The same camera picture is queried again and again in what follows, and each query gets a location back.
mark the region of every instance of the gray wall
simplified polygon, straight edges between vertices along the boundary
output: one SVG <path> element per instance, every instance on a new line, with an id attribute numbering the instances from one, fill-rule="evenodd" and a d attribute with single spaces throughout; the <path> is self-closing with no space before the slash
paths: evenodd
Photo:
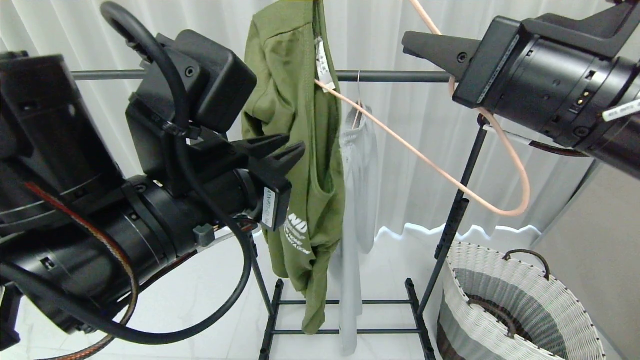
<path id="1" fill-rule="evenodd" d="M 598 327 L 640 359 L 640 181 L 601 165 L 534 248 Z"/>

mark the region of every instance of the marble floor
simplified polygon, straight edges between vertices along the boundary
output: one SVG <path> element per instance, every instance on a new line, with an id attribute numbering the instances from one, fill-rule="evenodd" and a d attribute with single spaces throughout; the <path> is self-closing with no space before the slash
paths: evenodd
<path id="1" fill-rule="evenodd" d="M 383 228 L 373 251 L 361 259 L 362 294 L 365 299 L 405 299 L 404 280 L 411 277 L 419 296 L 428 283 L 435 265 L 433 251 L 442 228 L 428 231 L 407 224 L 402 234 Z M 499 228 L 488 239 L 481 229 L 472 229 L 461 241 L 478 243 L 507 251 L 526 248 L 539 235 L 533 228 L 514 233 Z M 256 237 L 259 262 L 269 291 L 276 277 L 271 271 L 268 250 L 261 235 Z M 209 316 L 235 288 L 241 271 L 241 251 L 234 240 L 216 245 L 193 259 L 143 293 L 130 326 L 150 332 L 170 332 L 193 325 Z M 522 255 L 522 260 L 534 263 Z M 337 299 L 335 282 L 330 279 L 328 299 Z M 435 344 L 435 320 L 440 306 L 441 288 L 436 288 L 429 302 L 425 320 Z M 283 299 L 302 299 L 285 282 Z M 328 306 L 322 329 L 336 329 L 338 307 Z M 303 306 L 281 307 L 279 329 L 299 329 Z M 116 340 L 96 360 L 182 360 L 182 359 L 257 359 L 268 316 L 259 289 L 252 279 L 238 303 L 218 323 L 205 332 L 181 343 L 161 346 L 137 345 Z M 414 326 L 407 305 L 365 306 L 358 320 L 359 328 L 409 328 Z M 31 360 L 54 357 L 92 345 L 101 334 L 67 336 L 53 325 L 30 302 L 23 301 L 17 330 L 22 342 L 0 354 L 2 360 Z M 608 360 L 621 359 L 605 344 Z M 272 360 L 325 360 L 341 357 L 339 339 L 333 335 L 276 336 Z M 355 354 L 346 359 L 419 360 L 423 359 L 420 341 L 415 334 L 359 335 Z"/>

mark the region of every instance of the brown handle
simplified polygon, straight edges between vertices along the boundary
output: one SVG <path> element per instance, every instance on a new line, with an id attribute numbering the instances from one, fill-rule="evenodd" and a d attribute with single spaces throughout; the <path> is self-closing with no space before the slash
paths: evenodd
<path id="1" fill-rule="evenodd" d="M 511 254 L 513 254 L 515 252 L 524 252 L 525 254 L 531 254 L 531 255 L 537 257 L 538 259 L 540 259 L 540 261 L 542 261 L 542 264 L 545 265 L 545 276 L 544 276 L 544 278 L 546 280 L 549 280 L 549 276 L 551 275 L 551 270 L 549 270 L 549 263 L 547 263 L 547 260 L 545 260 L 545 258 L 543 258 L 542 255 L 538 254 L 537 252 L 535 252 L 533 250 L 527 250 L 527 249 L 511 250 L 511 251 L 507 252 L 504 255 L 502 260 L 510 260 L 511 259 Z"/>
<path id="2" fill-rule="evenodd" d="M 500 317 L 499 320 L 504 320 L 504 322 L 507 323 L 507 328 L 509 329 L 509 331 L 507 332 L 507 336 L 509 336 L 511 339 L 515 338 L 516 325 L 513 323 L 513 321 L 511 321 L 511 318 L 508 317 L 507 314 L 503 313 L 500 309 L 498 309 L 495 306 L 491 306 L 491 305 L 485 303 L 484 301 L 480 301 L 480 300 L 476 300 L 476 299 L 469 299 L 469 301 L 467 301 L 467 305 L 469 305 L 469 306 L 471 306 L 471 305 L 480 305 L 485 310 L 493 311 L 494 313 L 496 313 Z"/>

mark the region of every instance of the curtain fold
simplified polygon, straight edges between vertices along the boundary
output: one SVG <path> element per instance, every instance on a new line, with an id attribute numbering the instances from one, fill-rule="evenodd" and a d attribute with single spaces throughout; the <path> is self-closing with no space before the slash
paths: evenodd
<path id="1" fill-rule="evenodd" d="M 251 17 L 271 0 L 119 0 L 151 33 L 170 38 L 193 29 L 229 47 L 240 57 Z M 61 53 L 71 70 L 138 69 L 140 58 L 125 46 L 100 16 L 97 0 L 0 1 L 0 45 L 33 55 Z M 582 19 L 610 6 L 604 0 L 423 0 L 423 6 L 446 35 L 481 38 L 495 16 L 513 19 L 556 13 Z M 402 53 L 405 31 L 428 29 L 408 1 L 325 1 L 328 36 L 337 69 L 437 70 L 426 60 Z M 637 57 L 638 31 L 621 55 Z M 141 173 L 124 118 L 129 94 L 139 81 L 79 83 L 95 126 L 125 176 Z M 374 114 L 420 152 L 460 178 L 477 131 L 477 113 L 454 104 L 445 84 L 355 83 L 343 92 L 372 106 Z M 510 123 L 507 130 L 535 140 L 541 136 Z M 407 222 L 427 228 L 444 223 L 456 188 L 412 153 L 376 128 L 381 159 L 378 225 L 395 232 Z M 229 133 L 240 139 L 239 122 Z M 520 217 L 499 217 L 472 201 L 460 228 L 472 224 L 491 233 L 496 225 L 540 231 L 564 208 L 592 161 L 562 158 L 514 144 L 532 184 L 529 210 Z M 520 182 L 504 147 L 489 134 L 469 187 L 500 208 L 520 202 Z"/>

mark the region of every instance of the green hoodie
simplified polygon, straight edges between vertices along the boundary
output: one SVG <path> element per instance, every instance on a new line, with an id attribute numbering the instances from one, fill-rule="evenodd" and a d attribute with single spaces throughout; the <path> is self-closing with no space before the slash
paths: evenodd
<path id="1" fill-rule="evenodd" d="M 293 185 L 287 221 L 266 231 L 274 273 L 290 278 L 307 299 L 307 334 L 324 323 L 327 269 L 344 216 L 340 102 L 314 83 L 318 37 L 337 86 L 321 0 L 283 0 L 255 14 L 244 56 L 258 83 L 244 107 L 243 137 L 288 133 L 289 143 L 307 146 L 287 176 Z"/>

